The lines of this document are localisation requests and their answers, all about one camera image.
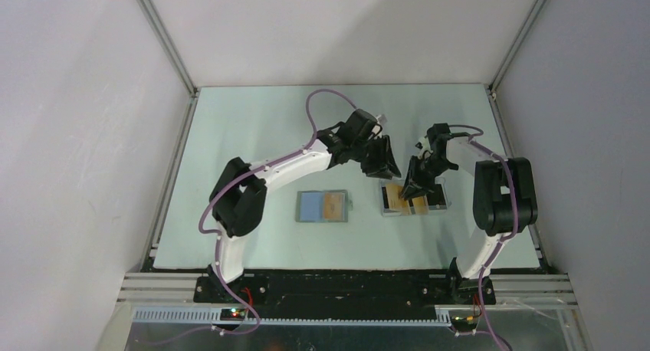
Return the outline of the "clear plastic card box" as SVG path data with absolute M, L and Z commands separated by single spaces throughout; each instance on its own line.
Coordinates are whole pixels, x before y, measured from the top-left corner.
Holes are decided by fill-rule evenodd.
M 432 215 L 446 212 L 451 203 L 445 187 L 435 182 L 433 190 L 424 195 L 405 200 L 402 196 L 403 180 L 379 181 L 380 212 L 383 217 Z

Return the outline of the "gold credit card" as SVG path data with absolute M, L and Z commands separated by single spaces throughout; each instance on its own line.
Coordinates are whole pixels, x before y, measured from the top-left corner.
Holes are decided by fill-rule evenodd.
M 346 194 L 344 192 L 325 192 L 323 194 L 323 220 L 344 221 L 346 217 Z

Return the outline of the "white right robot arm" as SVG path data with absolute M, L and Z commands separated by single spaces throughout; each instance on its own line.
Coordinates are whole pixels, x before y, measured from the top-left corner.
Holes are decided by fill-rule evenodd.
M 529 159 L 506 158 L 480 144 L 481 129 L 461 125 L 453 132 L 447 123 L 432 125 L 409 160 L 401 191 L 403 200 L 433 191 L 447 171 L 462 170 L 474 179 L 470 242 L 452 260 L 446 294 L 455 303 L 468 302 L 506 244 L 538 218 L 537 195 Z

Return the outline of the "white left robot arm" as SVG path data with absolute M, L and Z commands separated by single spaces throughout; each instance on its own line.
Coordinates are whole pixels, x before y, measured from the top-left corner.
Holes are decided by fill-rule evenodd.
M 350 161 L 359 163 L 365 176 L 401 177 L 389 136 L 376 116 L 354 110 L 344 122 L 318 130 L 306 146 L 257 165 L 241 158 L 225 166 L 209 196 L 199 223 L 213 217 L 218 225 L 212 270 L 217 275 L 213 293 L 224 302 L 241 296 L 243 255 L 248 236 L 261 223 L 267 197 L 275 190 L 316 172 Z

